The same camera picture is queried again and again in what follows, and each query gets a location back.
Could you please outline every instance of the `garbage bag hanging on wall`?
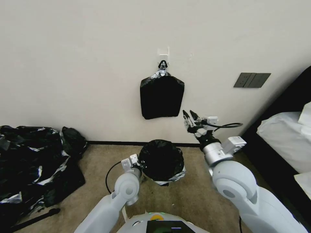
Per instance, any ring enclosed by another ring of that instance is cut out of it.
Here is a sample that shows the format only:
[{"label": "garbage bag hanging on wall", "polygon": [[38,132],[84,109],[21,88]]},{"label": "garbage bag hanging on wall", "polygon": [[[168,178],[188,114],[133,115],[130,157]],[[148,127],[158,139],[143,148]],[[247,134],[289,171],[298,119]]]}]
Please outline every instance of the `garbage bag hanging on wall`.
[{"label": "garbage bag hanging on wall", "polygon": [[186,173],[182,151],[170,141],[148,142],[140,151],[138,162],[143,173],[159,185],[177,181]]},{"label": "garbage bag hanging on wall", "polygon": [[85,183],[77,165],[87,146],[73,128],[0,127],[0,224],[52,206]]},{"label": "garbage bag hanging on wall", "polygon": [[140,84],[140,103],[145,119],[176,117],[179,114],[185,84],[166,71],[166,61],[159,70]]}]

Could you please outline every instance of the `floor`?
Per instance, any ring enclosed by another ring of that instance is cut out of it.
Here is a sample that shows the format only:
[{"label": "floor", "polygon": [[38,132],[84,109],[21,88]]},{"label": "floor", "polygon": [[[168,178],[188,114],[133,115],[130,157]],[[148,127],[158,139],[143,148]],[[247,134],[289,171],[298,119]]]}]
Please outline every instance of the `floor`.
[{"label": "floor", "polygon": [[[72,193],[57,206],[61,212],[46,218],[19,233],[71,233],[78,227],[99,200],[108,195],[105,176],[108,169],[116,162],[139,153],[140,146],[91,145],[80,161],[80,168],[85,176],[86,184]],[[239,214],[233,204],[213,189],[211,178],[205,170],[204,158],[199,148],[183,148],[186,176],[171,183],[168,187],[160,187],[151,180],[140,186],[139,200],[126,207],[129,217],[147,212],[166,212],[178,215],[183,219],[211,233],[239,233]],[[266,187],[265,182],[252,167],[243,153],[235,156],[240,163],[250,168],[259,185]],[[114,189],[114,182],[123,173],[121,165],[117,165],[109,174],[108,185]],[[26,221],[40,214],[35,213],[23,219]],[[122,215],[112,230],[124,224]],[[250,230],[242,223],[243,233]]]}]

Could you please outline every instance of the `bed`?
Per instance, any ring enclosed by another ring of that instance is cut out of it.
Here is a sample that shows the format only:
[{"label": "bed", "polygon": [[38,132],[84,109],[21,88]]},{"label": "bed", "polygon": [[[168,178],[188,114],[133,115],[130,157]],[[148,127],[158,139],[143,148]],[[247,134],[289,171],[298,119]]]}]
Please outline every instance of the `bed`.
[{"label": "bed", "polygon": [[[308,156],[310,152],[311,157],[311,143],[309,139],[299,134],[296,122],[304,105],[311,102],[309,79],[311,79],[311,67],[303,71],[249,126],[242,138],[247,142],[243,148],[246,156],[279,200],[310,231],[311,200],[306,190],[303,190],[296,181],[297,177],[305,179],[300,176],[301,174],[311,172],[311,159]],[[273,120],[267,122],[275,115],[277,116]]]}]

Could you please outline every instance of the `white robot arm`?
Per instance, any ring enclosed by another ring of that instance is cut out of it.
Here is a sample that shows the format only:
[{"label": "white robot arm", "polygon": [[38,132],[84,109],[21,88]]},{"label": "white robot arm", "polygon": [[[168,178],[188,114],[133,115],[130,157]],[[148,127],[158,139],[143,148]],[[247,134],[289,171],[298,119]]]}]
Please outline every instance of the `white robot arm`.
[{"label": "white robot arm", "polygon": [[[213,137],[211,130],[217,127],[214,125],[217,122],[216,117],[199,118],[194,112],[190,112],[194,119],[192,121],[189,115],[183,112],[188,132],[193,133],[200,142],[207,169],[216,189],[237,207],[241,219],[253,233],[307,233],[304,226],[270,191],[257,185],[248,168],[232,161],[233,154],[246,144],[241,137],[230,137],[221,144]],[[125,173],[117,179],[115,191],[102,198],[75,233],[111,231],[123,206],[138,200],[141,173],[135,165],[137,155],[122,160]],[[118,233],[155,232],[154,229],[165,229],[160,232],[208,233],[178,216],[163,213],[153,213],[151,218],[149,214],[134,216],[126,221]]]},{"label": "white robot arm", "polygon": [[253,233],[307,233],[270,191],[257,185],[247,167],[231,160],[233,154],[246,144],[241,137],[230,137],[220,144],[211,130],[216,127],[216,117],[200,118],[190,111],[192,121],[185,111],[183,113],[188,132],[194,133],[200,142],[216,189],[237,207],[241,219]]}]

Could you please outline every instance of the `black cable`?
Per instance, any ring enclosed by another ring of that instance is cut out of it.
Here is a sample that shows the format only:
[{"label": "black cable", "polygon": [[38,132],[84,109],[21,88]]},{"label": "black cable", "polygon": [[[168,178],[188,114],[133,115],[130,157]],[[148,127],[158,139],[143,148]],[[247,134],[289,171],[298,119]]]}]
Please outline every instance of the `black cable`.
[{"label": "black cable", "polygon": [[108,174],[109,174],[109,172],[111,171],[111,169],[112,168],[114,168],[116,165],[118,165],[119,163],[121,163],[121,161],[119,161],[119,162],[117,162],[116,164],[114,164],[110,169],[109,169],[109,171],[107,172],[107,175],[106,175],[106,188],[107,188],[107,190],[108,190],[108,192],[111,194],[111,192],[110,192],[110,190],[109,190],[109,188],[108,188],[108,184],[107,184],[107,178],[108,178]]},{"label": "black cable", "polygon": [[207,125],[216,127],[217,129],[214,130],[214,132],[215,132],[215,131],[219,130],[220,128],[235,128],[235,127],[240,127],[243,124],[242,123],[230,123],[230,124],[225,124],[222,126],[216,126],[216,125],[212,125],[212,124],[207,124]]},{"label": "black cable", "polygon": [[241,219],[241,216],[239,217],[239,226],[240,226],[240,233],[243,233],[242,232],[242,219]]}]

